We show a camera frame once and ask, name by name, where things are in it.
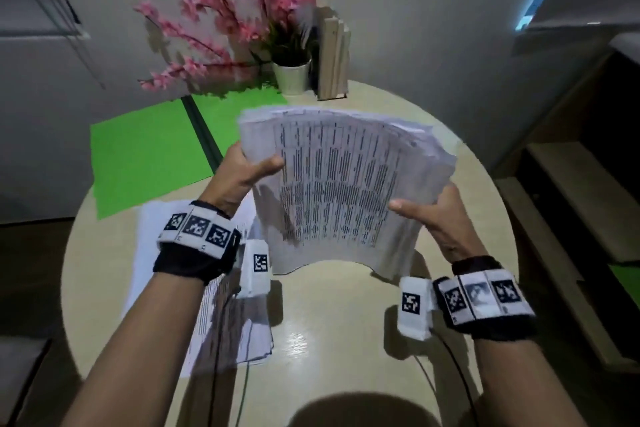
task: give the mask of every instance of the green paper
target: green paper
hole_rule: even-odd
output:
[[[635,266],[610,265],[622,287],[640,308],[640,268]]]
[[[220,154],[240,139],[237,119],[243,110],[265,105],[287,105],[283,95],[272,87],[230,91],[225,98],[208,95],[193,95],[193,100],[202,114]]]
[[[92,125],[98,219],[212,175],[179,99]]]

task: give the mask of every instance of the forearm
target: forearm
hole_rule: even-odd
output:
[[[98,357],[63,426],[164,425],[203,293],[197,278],[154,274]]]
[[[586,427],[535,342],[475,344],[484,394],[501,425]]]

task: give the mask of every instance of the person's left hand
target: person's left hand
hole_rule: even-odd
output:
[[[213,204],[233,216],[246,194],[260,179],[275,174],[283,167],[284,159],[279,155],[251,164],[246,160],[238,140],[228,148],[220,167],[199,200]]]

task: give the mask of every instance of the paper sheet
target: paper sheet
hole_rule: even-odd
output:
[[[179,99],[92,125],[91,161],[99,219],[212,175]]]
[[[253,198],[249,195],[246,201],[247,203],[242,204],[243,211],[236,213],[232,220],[236,227],[243,226],[242,223],[252,223],[255,217],[255,209],[252,207]],[[184,208],[189,202],[151,201],[141,206],[138,214],[138,242],[134,255],[133,273],[122,310],[123,316],[153,275],[153,265],[159,253],[156,245],[157,236],[172,213]],[[220,331],[218,310],[223,306],[229,292],[228,277],[219,277],[206,287],[196,319],[196,327],[180,373],[181,377],[189,376],[192,371],[200,373],[212,370]],[[266,297],[231,299],[225,310],[218,359],[219,370],[236,363],[265,358],[271,354],[272,348],[273,338],[268,321]]]
[[[224,98],[211,95],[193,95],[211,135],[225,155],[227,149],[240,140],[237,118],[243,110],[263,105],[286,105],[281,93],[272,87],[230,91]]]
[[[387,210],[394,197],[434,203],[456,158],[431,127],[384,115],[267,107],[239,120],[243,151],[285,168],[254,189],[273,272],[341,259],[382,277],[407,275],[420,224]]]

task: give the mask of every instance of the round table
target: round table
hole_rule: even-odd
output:
[[[444,147],[458,156],[453,181],[478,234],[489,253],[517,278],[518,257],[506,209],[474,154],[412,103],[369,85],[349,85],[347,99],[318,102],[309,93],[287,99],[292,105],[348,108],[433,125]],[[200,181],[160,199],[194,198],[205,184],[206,180]],[[71,230],[61,301],[69,346],[83,377],[120,322],[132,273],[136,223],[134,208],[98,221],[90,190]],[[418,275],[451,275],[424,229],[414,266],[412,273]],[[215,425],[236,425],[238,413],[239,424],[246,426],[353,425],[354,419],[368,425],[446,426],[469,415],[463,384],[443,345],[436,338],[417,342],[398,334],[397,282],[375,276],[366,266],[340,261],[311,264],[273,279],[282,284],[282,317],[273,326],[273,354],[263,364],[251,365],[247,377],[245,366],[223,375],[219,382],[227,384],[228,398],[216,397]],[[478,396],[482,386],[471,340],[444,328],[443,332],[472,395]],[[180,379],[167,425],[206,425],[205,392],[210,381]]]

